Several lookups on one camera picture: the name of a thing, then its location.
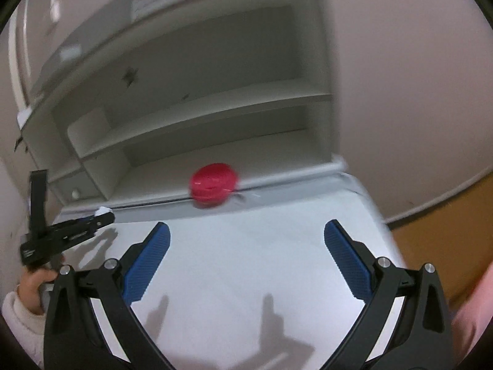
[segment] white knob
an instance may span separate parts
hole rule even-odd
[[[72,191],[72,199],[73,200],[79,200],[80,199],[80,190],[74,189]]]

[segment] metal screw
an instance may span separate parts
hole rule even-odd
[[[387,268],[390,267],[392,262],[386,257],[381,257],[378,259],[378,264],[380,267]]]
[[[60,269],[60,274],[67,275],[68,273],[70,273],[70,266],[62,266],[62,268]]]
[[[431,263],[426,263],[425,264],[425,270],[430,273],[430,274],[433,274],[435,272],[435,266]]]
[[[113,270],[118,265],[118,260],[115,258],[109,258],[104,262],[104,268],[107,270]]]

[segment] human hand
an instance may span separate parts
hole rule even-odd
[[[44,313],[41,307],[39,287],[45,282],[54,281],[58,273],[47,268],[39,268],[36,271],[29,271],[26,267],[22,269],[20,284],[17,288],[19,300],[31,313],[41,315]]]

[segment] white table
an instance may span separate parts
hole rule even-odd
[[[171,247],[132,308],[177,370],[320,368],[363,308],[325,247],[329,220],[338,219],[374,256],[402,266],[388,229],[354,179],[299,186],[246,192],[211,211],[187,202],[180,203],[179,216],[170,205],[126,215],[134,221],[150,212],[159,217],[161,210],[171,230]],[[67,252],[67,260],[94,268],[120,258],[155,224],[111,225]],[[401,304],[397,299],[372,357],[383,352]],[[99,301],[93,305],[110,348],[125,358]]]

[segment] white cabinet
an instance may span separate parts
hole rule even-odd
[[[213,162],[232,165],[240,189],[341,169],[317,0],[153,9],[82,55],[23,126],[63,203],[184,199]]]
[[[18,28],[20,53],[25,61],[24,81],[31,101],[39,99],[43,83],[58,66],[83,53],[82,45],[88,41],[83,36],[70,35],[111,1],[23,0]]]

